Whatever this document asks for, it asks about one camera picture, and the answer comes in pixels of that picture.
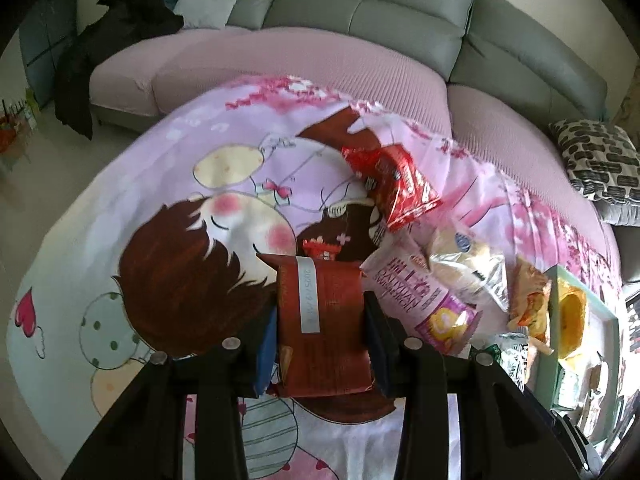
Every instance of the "yellow snack bag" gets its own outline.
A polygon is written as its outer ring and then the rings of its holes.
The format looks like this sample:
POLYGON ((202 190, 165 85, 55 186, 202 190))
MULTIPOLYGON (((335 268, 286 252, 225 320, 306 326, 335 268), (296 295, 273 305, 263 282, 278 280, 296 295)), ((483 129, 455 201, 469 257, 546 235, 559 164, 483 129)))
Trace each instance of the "yellow snack bag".
POLYGON ((510 330, 517 326, 528 326, 531 337, 548 344, 546 334, 550 295, 551 280, 518 256, 510 305, 510 330))

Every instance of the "cartoon print blanket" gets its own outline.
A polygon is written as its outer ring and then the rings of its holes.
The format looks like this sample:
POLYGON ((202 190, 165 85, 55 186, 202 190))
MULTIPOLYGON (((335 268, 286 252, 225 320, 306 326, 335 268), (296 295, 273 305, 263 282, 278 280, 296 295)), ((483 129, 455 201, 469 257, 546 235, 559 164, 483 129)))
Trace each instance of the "cartoon print blanket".
MULTIPOLYGON (((619 300, 619 280, 574 228, 453 140, 298 78, 237 80, 176 110, 108 165, 47 234, 23 279, 8 357, 64 459, 151 349, 203 352, 254 315, 274 287, 274 271, 256 253, 303 254, 305 239, 339 244, 345 261, 375 250, 383 221, 338 150, 391 142, 404 144, 443 197, 434 214, 471 227, 510 265, 517 253, 539 269, 563 264, 619 300)), ((494 314, 484 317, 505 323, 494 314)), ((393 476, 400 402, 376 392, 265 394, 240 399, 239 410, 252 479, 393 476)))

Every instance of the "brown snack package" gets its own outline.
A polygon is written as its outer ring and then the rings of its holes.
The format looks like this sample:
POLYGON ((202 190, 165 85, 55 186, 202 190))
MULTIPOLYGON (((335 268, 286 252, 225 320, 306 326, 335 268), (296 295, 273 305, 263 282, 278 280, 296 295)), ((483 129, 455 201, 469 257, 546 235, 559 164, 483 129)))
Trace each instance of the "brown snack package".
POLYGON ((370 389, 358 265, 301 256, 258 257, 278 271, 278 391, 286 397, 323 397, 370 389))
POLYGON ((528 326, 531 343, 545 354, 551 353, 548 310, 551 280, 518 256, 512 292, 508 328, 528 326))

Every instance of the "brown hair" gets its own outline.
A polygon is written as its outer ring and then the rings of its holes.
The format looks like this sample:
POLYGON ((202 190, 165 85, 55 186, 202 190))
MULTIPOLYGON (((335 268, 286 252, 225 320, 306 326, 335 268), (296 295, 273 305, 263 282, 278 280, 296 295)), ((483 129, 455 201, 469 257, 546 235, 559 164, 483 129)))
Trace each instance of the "brown hair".
POLYGON ((374 206, 362 204, 349 204, 347 211, 338 218, 331 218, 328 210, 322 212, 322 219, 316 224, 306 227, 297 238, 297 254, 305 256, 302 248, 304 240, 322 237, 327 244, 336 244, 337 238, 344 234, 350 240, 342 246, 336 260, 340 262, 361 262, 365 260, 378 247, 371 240, 369 229, 378 227, 382 217, 371 221, 371 213, 374 206))
POLYGON ((360 118, 360 114, 346 107, 332 116, 305 128, 298 137, 316 140, 336 150, 343 148, 364 148, 374 150, 380 147, 380 141, 368 128, 350 134, 349 127, 360 118))
POLYGON ((207 255, 204 226, 189 230, 203 201, 162 206, 131 237, 115 277, 133 329, 172 357, 204 353, 235 335, 275 288, 266 279, 239 283, 238 256, 219 241, 207 255))

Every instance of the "blue cabinet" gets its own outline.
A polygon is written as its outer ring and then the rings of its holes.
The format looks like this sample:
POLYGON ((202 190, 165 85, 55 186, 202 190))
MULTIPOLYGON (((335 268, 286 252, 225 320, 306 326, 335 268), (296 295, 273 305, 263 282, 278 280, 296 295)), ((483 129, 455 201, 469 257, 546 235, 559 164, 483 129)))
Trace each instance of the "blue cabinet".
POLYGON ((58 59, 76 35, 76 0, 39 0, 20 24, 24 72, 40 107, 52 99, 58 59))

